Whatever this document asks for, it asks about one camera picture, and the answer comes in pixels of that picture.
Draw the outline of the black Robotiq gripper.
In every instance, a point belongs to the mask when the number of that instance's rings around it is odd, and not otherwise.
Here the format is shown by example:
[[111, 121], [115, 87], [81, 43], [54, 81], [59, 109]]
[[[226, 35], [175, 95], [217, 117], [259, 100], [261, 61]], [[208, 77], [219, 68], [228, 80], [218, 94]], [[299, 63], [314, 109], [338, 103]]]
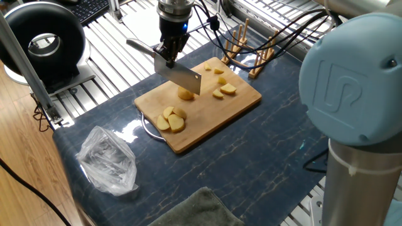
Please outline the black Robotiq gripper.
[[[188, 20], [182, 22], [172, 22], [160, 18], [159, 28], [161, 31], [160, 41], [162, 42], [155, 45], [153, 49], [165, 60], [168, 68], [173, 68], [175, 66], [175, 56], [177, 57], [178, 54], [182, 52], [189, 39], [189, 34], [187, 33]], [[167, 38], [176, 38], [175, 56], [172, 52], [172, 49], [166, 46], [163, 42]]]

